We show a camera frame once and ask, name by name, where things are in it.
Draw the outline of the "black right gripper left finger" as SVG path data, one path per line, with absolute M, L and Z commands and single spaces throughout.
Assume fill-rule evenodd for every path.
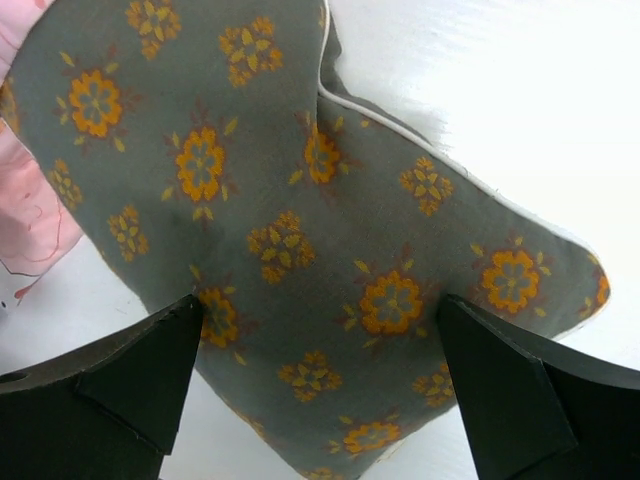
M 156 479 L 179 430 L 203 319 L 188 295 L 1 377 L 4 479 Z

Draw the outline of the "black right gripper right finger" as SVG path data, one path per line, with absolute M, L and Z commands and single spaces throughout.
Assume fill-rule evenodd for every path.
M 438 330 L 479 478 L 638 478 L 638 371 L 455 295 Z

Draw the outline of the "pink cartoon pillowcase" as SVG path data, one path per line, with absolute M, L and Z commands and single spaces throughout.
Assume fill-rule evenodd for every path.
M 1 3 L 1 315 L 80 240 L 82 230 L 17 138 L 20 113 L 9 70 L 50 1 Z

